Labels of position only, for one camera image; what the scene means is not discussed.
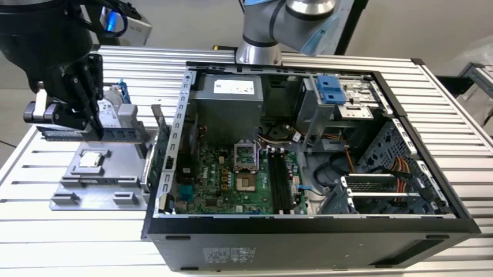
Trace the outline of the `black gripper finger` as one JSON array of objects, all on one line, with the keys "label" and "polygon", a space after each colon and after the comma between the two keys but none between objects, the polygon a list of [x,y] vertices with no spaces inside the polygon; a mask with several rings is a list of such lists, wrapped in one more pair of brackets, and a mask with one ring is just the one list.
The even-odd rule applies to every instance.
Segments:
[{"label": "black gripper finger", "polygon": [[31,101],[23,113],[24,122],[40,128],[54,130],[83,130],[86,120],[68,108],[68,105],[52,98],[43,82],[34,83],[36,99]]},{"label": "black gripper finger", "polygon": [[62,140],[99,141],[103,137],[98,104],[103,98],[103,57],[99,54],[88,54],[67,67],[63,85],[70,96],[64,103],[87,124],[83,130],[66,131]]}]

